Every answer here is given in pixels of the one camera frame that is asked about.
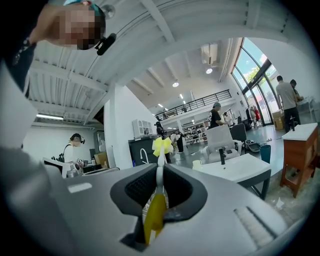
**fluorescent light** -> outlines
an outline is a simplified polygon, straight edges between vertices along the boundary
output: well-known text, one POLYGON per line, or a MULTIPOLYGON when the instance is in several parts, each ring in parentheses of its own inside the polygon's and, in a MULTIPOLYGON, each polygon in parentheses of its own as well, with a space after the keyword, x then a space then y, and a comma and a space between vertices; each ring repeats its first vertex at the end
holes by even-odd
POLYGON ((49 114, 37 114, 37 118, 46 118, 46 119, 54 119, 54 120, 63 120, 62 116, 49 115, 49 114))

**gray shirt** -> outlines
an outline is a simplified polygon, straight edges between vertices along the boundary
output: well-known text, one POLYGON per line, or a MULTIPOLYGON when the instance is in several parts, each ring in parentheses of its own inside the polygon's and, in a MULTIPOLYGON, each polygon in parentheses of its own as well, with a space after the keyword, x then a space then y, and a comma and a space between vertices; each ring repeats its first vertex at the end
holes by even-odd
POLYGON ((295 91, 290 83, 280 81, 279 84, 276 86, 275 90, 279 101, 279 96, 281 97, 282 106, 284 110, 296 107, 295 91))

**wooden stand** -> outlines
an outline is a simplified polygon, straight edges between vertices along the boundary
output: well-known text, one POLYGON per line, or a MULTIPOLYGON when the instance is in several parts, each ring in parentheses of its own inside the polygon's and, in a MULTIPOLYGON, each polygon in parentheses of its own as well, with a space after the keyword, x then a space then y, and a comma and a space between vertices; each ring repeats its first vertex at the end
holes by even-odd
POLYGON ((318 125, 297 125, 295 131, 288 132, 282 138, 284 159, 280 186, 287 185, 293 190, 293 197, 296 198, 299 188, 315 174, 318 161, 318 125), (286 178, 287 166, 299 170, 291 180, 286 178))

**blue bin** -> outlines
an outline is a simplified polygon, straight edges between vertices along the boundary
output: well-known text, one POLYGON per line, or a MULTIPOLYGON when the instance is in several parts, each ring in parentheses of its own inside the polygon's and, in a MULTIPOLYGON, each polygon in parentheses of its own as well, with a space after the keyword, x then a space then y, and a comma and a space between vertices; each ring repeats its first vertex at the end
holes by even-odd
POLYGON ((263 145, 260 147, 261 160, 270 164, 271 146, 263 145))

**large window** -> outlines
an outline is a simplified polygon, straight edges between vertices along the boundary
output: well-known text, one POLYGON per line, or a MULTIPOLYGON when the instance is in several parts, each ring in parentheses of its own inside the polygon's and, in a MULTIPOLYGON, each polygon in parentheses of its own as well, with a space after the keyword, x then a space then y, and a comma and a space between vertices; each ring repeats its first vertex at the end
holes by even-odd
POLYGON ((244 38, 232 71, 248 105, 260 112, 264 125, 273 124, 272 113, 279 110, 275 89, 278 72, 266 55, 248 38, 244 38))

